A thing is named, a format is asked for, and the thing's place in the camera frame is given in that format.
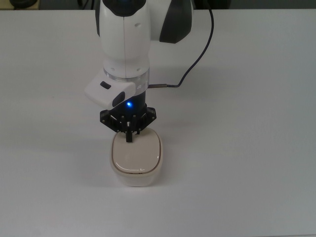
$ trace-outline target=cable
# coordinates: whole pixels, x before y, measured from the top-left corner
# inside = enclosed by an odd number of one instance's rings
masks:
[[[148,88],[166,88],[166,87],[173,87],[173,88],[178,88],[179,86],[181,86],[183,80],[186,78],[186,76],[189,74],[189,72],[192,70],[192,68],[195,67],[195,65],[200,61],[200,59],[203,57],[203,55],[205,54],[205,52],[207,51],[207,48],[209,46],[209,44],[211,43],[211,40],[212,40],[212,36],[213,36],[213,31],[214,31],[214,16],[213,16],[213,12],[212,12],[212,9],[210,7],[210,5],[207,3],[208,5],[208,10],[209,10],[209,13],[211,15],[211,21],[212,21],[212,29],[211,29],[211,33],[209,35],[209,38],[208,38],[208,41],[207,41],[207,44],[203,50],[203,52],[201,53],[201,55],[198,57],[198,59],[192,64],[192,66],[190,66],[190,68],[184,73],[183,77],[181,78],[179,84],[177,85],[169,85],[169,84],[152,84],[152,85],[149,85]]]
[[[91,8],[90,8],[90,10],[93,10],[93,8],[94,8],[94,0],[92,0],[92,2],[91,2]]]
[[[85,7],[87,6],[89,0],[85,1],[85,4],[83,5],[82,9],[85,10]]]

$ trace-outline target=beige lid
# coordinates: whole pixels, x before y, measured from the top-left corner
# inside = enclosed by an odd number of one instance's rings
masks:
[[[144,129],[140,135],[133,134],[133,143],[127,143],[124,133],[118,133],[113,141],[112,162],[124,173],[148,173],[160,160],[161,145],[152,129]]]

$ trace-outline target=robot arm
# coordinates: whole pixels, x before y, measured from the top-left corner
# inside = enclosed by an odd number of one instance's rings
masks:
[[[105,52],[103,68],[85,94],[111,110],[146,91],[151,40],[177,43],[190,31],[191,0],[101,0],[96,23]]]

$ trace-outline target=white plastic casing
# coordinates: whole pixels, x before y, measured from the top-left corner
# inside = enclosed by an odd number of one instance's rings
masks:
[[[101,1],[100,39],[104,69],[118,78],[134,78],[149,69],[151,23],[148,4],[134,15],[114,15]]]
[[[109,89],[102,87],[101,82],[103,81],[111,87]],[[136,93],[135,83],[113,80],[105,74],[103,69],[84,89],[84,93],[90,100],[107,110],[114,108],[113,101],[121,92],[125,93],[123,101],[134,96]]]

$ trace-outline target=white tabletop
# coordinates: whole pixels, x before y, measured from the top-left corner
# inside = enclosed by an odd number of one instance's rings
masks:
[[[164,163],[131,188],[83,94],[103,63],[94,12],[0,12],[0,237],[316,234],[316,10],[214,17],[183,85],[147,92]],[[152,43],[152,83],[180,80],[209,22]]]

